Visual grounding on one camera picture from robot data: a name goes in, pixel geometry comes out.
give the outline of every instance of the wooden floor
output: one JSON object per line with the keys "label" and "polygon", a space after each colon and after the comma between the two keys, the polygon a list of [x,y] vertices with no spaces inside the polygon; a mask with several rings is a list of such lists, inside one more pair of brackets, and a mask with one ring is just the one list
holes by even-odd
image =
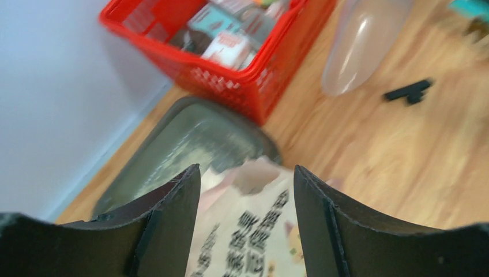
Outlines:
{"label": "wooden floor", "polygon": [[[410,222],[450,228],[489,221],[489,55],[462,36],[466,24],[445,12],[447,3],[417,1],[375,75],[333,98],[321,93],[320,78],[335,12],[264,127],[285,166],[343,179],[342,192]],[[381,98],[426,77],[436,83],[420,104]],[[58,223],[89,218],[155,123],[185,94],[170,90]]]}

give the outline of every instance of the tray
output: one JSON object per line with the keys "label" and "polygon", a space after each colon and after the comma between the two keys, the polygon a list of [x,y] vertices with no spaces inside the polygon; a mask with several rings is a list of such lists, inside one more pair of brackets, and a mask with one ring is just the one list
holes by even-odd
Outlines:
{"label": "tray", "polygon": [[99,199],[97,216],[166,184],[191,164],[201,173],[240,166],[246,158],[268,156],[281,164],[274,142],[241,115],[207,100],[175,102]]}

